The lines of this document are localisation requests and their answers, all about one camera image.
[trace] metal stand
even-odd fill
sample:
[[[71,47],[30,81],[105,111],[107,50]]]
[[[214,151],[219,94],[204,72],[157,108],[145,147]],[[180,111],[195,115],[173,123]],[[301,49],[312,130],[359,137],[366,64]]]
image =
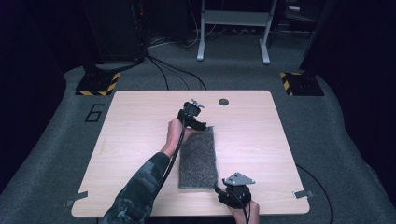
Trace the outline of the metal stand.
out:
[[[270,32],[271,23],[274,17],[276,1],[273,0],[269,12],[239,12],[239,11],[213,11],[205,10],[205,0],[202,0],[201,9],[201,40],[198,48],[197,60],[204,60],[205,52],[205,25],[244,25],[244,26],[262,26],[265,27],[264,35],[260,39],[260,48],[262,50],[262,62],[270,63],[266,42]]]

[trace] forearm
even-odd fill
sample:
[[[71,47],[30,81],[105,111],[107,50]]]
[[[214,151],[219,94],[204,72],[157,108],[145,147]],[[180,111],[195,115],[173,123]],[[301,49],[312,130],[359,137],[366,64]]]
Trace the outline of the forearm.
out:
[[[120,191],[103,223],[145,223],[168,164],[169,158],[162,152],[151,157]]]

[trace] dark background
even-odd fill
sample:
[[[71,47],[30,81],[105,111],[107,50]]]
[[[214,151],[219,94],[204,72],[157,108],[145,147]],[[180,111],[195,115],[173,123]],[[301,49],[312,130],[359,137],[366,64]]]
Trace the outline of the dark background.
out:
[[[169,35],[185,38],[192,29],[188,2],[179,1],[177,7],[158,2],[146,1],[151,6],[147,8],[148,17],[150,12],[158,15],[153,13],[159,10],[155,6],[179,17],[169,17],[167,21],[165,16],[161,24],[151,15],[148,21],[153,29],[165,27],[171,31]],[[197,2],[192,1],[192,10],[199,22]],[[61,102],[65,89],[63,74],[83,62],[104,62],[103,50],[95,38],[98,34],[81,3],[77,0],[1,3],[0,191],[35,146]],[[249,9],[261,3],[232,1],[230,6]],[[315,71],[332,87],[350,137],[378,173],[394,204],[395,11],[393,1],[328,0],[312,48],[301,67]],[[123,22],[109,22],[114,32],[125,29]]]

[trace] light wood table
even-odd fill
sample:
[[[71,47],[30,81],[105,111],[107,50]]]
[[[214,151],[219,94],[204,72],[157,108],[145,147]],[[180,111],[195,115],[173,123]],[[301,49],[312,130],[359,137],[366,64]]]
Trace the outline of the light wood table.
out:
[[[224,106],[219,99],[229,100]],[[92,153],[75,201],[75,217],[102,217],[137,169],[165,143],[168,121],[185,102],[205,106],[198,121],[214,127],[216,163],[221,179],[239,172],[261,215],[304,214],[306,198],[290,147],[269,91],[118,91]],[[179,156],[155,200],[153,217],[228,216],[214,190],[178,188]]]

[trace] person's left hand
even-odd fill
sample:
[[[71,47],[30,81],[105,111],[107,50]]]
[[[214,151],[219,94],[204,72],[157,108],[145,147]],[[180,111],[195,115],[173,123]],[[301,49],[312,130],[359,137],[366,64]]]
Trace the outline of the person's left hand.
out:
[[[161,149],[161,152],[165,153],[169,158],[172,158],[175,153],[182,129],[183,124],[180,122],[180,120],[172,119],[171,121],[169,121],[168,134],[166,135],[166,143],[163,146],[163,149]],[[191,128],[186,128],[182,143],[186,142],[190,135],[192,135],[193,133],[198,133],[198,131]]]

